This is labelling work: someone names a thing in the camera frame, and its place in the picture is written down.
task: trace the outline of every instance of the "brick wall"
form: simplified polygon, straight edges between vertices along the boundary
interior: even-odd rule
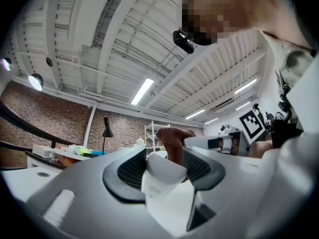
[[[88,107],[49,96],[12,81],[0,99],[37,128],[64,140],[83,143],[91,113]],[[29,148],[33,147],[33,143],[51,145],[50,141],[25,132],[3,118],[0,118],[0,139]],[[26,157],[21,151],[1,148],[0,164],[4,167],[25,166]]]
[[[64,99],[10,82],[0,99],[15,113],[39,129],[64,140],[83,144],[91,109]],[[144,139],[144,125],[149,119],[117,114],[96,109],[89,134],[88,148],[102,150],[104,131],[103,118],[108,117],[115,135],[106,138],[105,151],[113,152],[119,147],[131,147],[138,138]],[[182,130],[192,129],[196,135],[203,130],[196,127],[171,124]],[[50,146],[48,140],[23,131],[0,118],[0,139],[9,143],[32,148],[33,143]],[[4,167],[25,166],[26,157],[20,151],[0,149],[0,165]]]
[[[152,121],[149,119],[142,119],[113,112],[107,112],[96,109],[92,121],[91,130],[89,134],[88,148],[102,150],[103,137],[105,126],[103,118],[108,117],[110,128],[114,134],[112,138],[105,138],[105,150],[113,152],[119,147],[133,147],[138,138],[144,139],[144,125],[150,124]],[[167,125],[167,123],[154,121],[156,124]],[[192,129],[196,135],[204,135],[203,130],[197,127],[189,127],[183,125],[171,124],[171,127],[177,127],[181,130]]]

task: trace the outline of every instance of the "white wall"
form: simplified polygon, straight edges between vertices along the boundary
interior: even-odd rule
[[[251,102],[246,110],[250,110],[254,103],[258,103],[259,109],[264,116],[264,120],[266,121],[266,112],[269,112],[272,115],[275,115],[277,112],[283,113],[278,107],[278,103],[281,101],[281,99],[279,97],[277,78],[275,74],[275,57],[269,45],[265,66],[266,68],[264,76],[260,85],[260,89],[258,91],[258,99],[254,102]],[[235,115],[243,111],[245,110],[240,109],[236,113],[218,118],[218,120],[205,127],[205,135],[217,135],[220,132],[220,127],[223,124],[230,123],[231,125]]]
[[[220,127],[226,123],[230,123],[230,126],[232,126],[234,117],[239,113],[251,110],[254,103],[257,103],[257,100],[251,102],[249,105],[247,105],[247,107],[239,109],[237,112],[218,118],[218,120],[211,122],[208,126],[205,127],[205,136],[218,135],[218,133],[220,132]]]
[[[274,53],[269,45],[267,56],[267,64],[263,81],[261,82],[261,86],[258,91],[259,109],[262,112],[265,121],[266,112],[269,112],[272,115],[275,115],[277,112],[282,112],[278,107],[278,103],[281,101],[281,99],[279,97],[277,78],[275,74],[275,58]]]
[[[9,81],[12,79],[16,72],[15,68],[11,68],[11,70],[8,72],[2,63],[0,62],[0,96],[2,92],[4,91],[5,87],[9,83]]]

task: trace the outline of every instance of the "black camera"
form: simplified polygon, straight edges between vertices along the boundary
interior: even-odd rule
[[[186,37],[185,33],[181,29],[174,31],[173,40],[178,47],[182,48],[188,54],[192,54],[194,52],[193,42]]]

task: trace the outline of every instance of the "ceiling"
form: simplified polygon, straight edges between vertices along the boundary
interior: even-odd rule
[[[56,93],[172,120],[205,110],[194,125],[254,101],[267,60],[263,36],[249,30],[187,54],[172,39],[180,1],[30,0],[8,33],[14,80],[36,72]],[[155,82],[133,107],[146,78]]]

